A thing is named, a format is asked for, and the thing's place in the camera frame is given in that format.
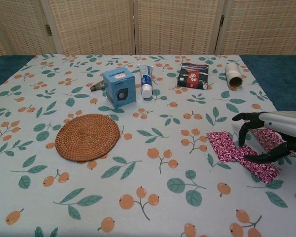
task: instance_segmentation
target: cardboard tube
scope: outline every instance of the cardboard tube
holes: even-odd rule
[[[236,63],[228,63],[225,67],[227,84],[230,88],[239,88],[242,85],[242,75]]]

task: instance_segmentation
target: woven coaster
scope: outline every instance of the woven coaster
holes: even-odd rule
[[[88,161],[108,153],[119,139],[119,128],[105,115],[88,114],[66,123],[56,136],[55,147],[65,159]]]

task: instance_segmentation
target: pink patterned cloth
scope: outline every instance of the pink patterned cloth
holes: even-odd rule
[[[282,138],[271,129],[254,129],[251,130],[251,132],[254,134],[266,152],[270,152],[273,148],[284,143]]]
[[[282,171],[272,163],[257,164],[244,159],[244,155],[258,155],[258,153],[246,145],[237,148],[228,132],[211,132],[207,137],[221,162],[236,160],[266,184]]]

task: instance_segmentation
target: blue box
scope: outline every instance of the blue box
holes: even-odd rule
[[[136,100],[135,76],[125,67],[103,73],[108,100],[115,108]]]

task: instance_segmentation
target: book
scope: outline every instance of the book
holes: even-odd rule
[[[208,65],[182,63],[177,85],[207,90]]]

